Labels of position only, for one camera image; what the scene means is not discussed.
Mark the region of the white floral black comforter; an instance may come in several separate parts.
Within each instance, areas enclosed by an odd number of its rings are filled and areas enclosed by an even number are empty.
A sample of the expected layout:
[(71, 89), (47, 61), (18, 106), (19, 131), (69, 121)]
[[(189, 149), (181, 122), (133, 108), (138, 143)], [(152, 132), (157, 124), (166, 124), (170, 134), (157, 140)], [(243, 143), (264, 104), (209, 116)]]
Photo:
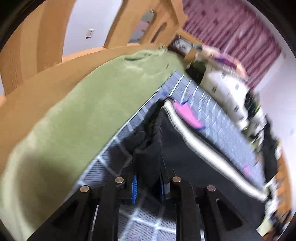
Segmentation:
[(192, 61), (186, 73), (217, 102), (250, 143), (263, 144), (268, 121), (252, 89), (206, 61)]

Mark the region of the black clothing pile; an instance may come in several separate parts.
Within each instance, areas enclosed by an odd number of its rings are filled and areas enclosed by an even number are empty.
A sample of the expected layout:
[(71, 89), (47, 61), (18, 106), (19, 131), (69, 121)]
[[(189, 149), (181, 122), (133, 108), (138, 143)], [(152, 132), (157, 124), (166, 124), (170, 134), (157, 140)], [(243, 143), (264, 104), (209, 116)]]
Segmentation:
[(278, 160), (275, 156), (276, 140), (271, 134), (271, 123), (268, 116), (265, 116), (266, 125), (264, 126), (264, 139), (262, 143), (263, 170), (265, 181), (268, 183), (278, 173)]

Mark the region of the wooden bed frame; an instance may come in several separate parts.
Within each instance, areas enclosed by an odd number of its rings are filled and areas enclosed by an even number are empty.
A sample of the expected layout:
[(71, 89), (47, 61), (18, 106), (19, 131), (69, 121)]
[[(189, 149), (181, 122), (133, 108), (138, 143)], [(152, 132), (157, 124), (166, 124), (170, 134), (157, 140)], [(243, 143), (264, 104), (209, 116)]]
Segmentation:
[(173, 37), (199, 44), (182, 29), (181, 1), (124, 1), (103, 46), (63, 56), (74, 1), (46, 1), (1, 50), (6, 95), (1, 98), (1, 169), (15, 145), (45, 113), (98, 66), (121, 55), (169, 45)]

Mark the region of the black pants with white stripe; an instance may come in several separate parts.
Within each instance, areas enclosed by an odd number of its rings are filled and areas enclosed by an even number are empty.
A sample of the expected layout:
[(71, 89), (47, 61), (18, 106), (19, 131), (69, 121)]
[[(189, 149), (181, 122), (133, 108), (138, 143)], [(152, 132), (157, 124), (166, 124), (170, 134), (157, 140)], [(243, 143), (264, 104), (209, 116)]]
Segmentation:
[(156, 188), (161, 165), (196, 187), (214, 185), (254, 227), (265, 216), (267, 195), (229, 158), (177, 114), (170, 99), (154, 103), (123, 140), (140, 184)]

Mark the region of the white wall socket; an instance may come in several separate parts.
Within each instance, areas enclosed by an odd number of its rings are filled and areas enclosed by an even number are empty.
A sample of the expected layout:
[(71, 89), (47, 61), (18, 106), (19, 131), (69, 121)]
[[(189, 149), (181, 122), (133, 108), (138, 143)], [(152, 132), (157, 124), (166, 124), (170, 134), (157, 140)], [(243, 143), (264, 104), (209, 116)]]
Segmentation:
[(93, 33), (94, 33), (94, 29), (88, 29), (88, 31), (87, 31), (87, 34), (86, 34), (86, 39), (90, 39), (90, 38), (92, 38), (92, 36), (93, 36)]

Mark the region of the green fleece blanket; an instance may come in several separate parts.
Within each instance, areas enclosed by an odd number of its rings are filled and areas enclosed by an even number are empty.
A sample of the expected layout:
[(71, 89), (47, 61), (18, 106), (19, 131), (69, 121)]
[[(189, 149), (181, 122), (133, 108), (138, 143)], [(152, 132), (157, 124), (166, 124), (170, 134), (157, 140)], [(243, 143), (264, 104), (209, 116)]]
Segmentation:
[(175, 72), (182, 58), (164, 49), (120, 56), (81, 80), (8, 148), (1, 136), (1, 221), (27, 240), (70, 193), (115, 132)]

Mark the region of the maroon patterned curtain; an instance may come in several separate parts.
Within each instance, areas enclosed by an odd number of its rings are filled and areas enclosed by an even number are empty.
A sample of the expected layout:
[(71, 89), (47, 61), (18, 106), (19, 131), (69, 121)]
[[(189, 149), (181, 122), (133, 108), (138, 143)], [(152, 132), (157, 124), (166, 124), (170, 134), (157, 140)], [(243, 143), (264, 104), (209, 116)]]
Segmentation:
[(242, 1), (183, 1), (188, 16), (183, 29), (206, 45), (239, 60), (257, 87), (281, 53), (268, 27)]

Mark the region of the colourful patterned pillow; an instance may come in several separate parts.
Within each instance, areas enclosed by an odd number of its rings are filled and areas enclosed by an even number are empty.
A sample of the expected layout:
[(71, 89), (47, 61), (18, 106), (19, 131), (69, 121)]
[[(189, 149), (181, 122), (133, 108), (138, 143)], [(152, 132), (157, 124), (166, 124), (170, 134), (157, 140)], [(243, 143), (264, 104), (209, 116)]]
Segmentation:
[(249, 76), (243, 64), (231, 55), (222, 52), (218, 48), (201, 45), (199, 54), (208, 60), (211, 64), (219, 66), (222, 70), (235, 74), (242, 79), (248, 79)]

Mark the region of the grey checked star bedsheet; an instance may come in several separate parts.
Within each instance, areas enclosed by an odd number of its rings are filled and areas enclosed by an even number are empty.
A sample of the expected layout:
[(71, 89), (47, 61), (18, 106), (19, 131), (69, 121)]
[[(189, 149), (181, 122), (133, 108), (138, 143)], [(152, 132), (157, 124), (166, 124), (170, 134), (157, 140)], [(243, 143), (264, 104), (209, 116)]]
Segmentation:
[(84, 171), (81, 181), (91, 187), (97, 187), (121, 173), (124, 164), (132, 160), (123, 140), (140, 125), (154, 103), (167, 97), (170, 97), (172, 102), (178, 101), (189, 106), (202, 123), (200, 130), (194, 130), (224, 153), (253, 184), (263, 189), (265, 177), (262, 166), (255, 162), (255, 154), (240, 131), (201, 87), (177, 72), (172, 74), (122, 127), (109, 130), (107, 136), (104, 136), (101, 130), (92, 133), (96, 155)]

